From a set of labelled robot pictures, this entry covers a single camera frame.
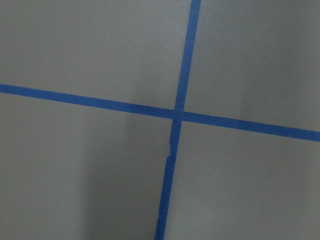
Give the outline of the brown paper table cover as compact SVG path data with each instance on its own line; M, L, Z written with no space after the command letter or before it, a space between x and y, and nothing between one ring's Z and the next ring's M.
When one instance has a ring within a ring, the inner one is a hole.
M3 0L3 240L317 240L317 0Z

